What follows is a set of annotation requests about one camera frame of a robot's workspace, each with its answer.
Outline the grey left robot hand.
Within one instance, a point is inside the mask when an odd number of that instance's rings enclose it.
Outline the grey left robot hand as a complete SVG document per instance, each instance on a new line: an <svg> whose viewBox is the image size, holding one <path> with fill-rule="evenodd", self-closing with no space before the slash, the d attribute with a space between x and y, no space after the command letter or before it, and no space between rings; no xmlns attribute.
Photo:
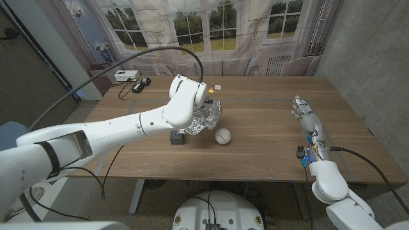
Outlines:
<svg viewBox="0 0 409 230"><path fill-rule="evenodd" d="M212 103L204 103L200 108L194 111L195 117L200 121L211 120L212 115Z"/></svg>

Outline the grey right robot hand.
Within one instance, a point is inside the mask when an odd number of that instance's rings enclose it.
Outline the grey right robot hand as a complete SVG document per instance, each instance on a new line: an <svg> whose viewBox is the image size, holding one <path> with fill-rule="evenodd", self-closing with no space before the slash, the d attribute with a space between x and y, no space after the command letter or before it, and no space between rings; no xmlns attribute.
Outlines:
<svg viewBox="0 0 409 230"><path fill-rule="evenodd" d="M293 100L291 115L301 124L302 132L308 142L307 154L313 161L330 160L329 150L325 144L325 131L321 120L311 106L300 96Z"/></svg>

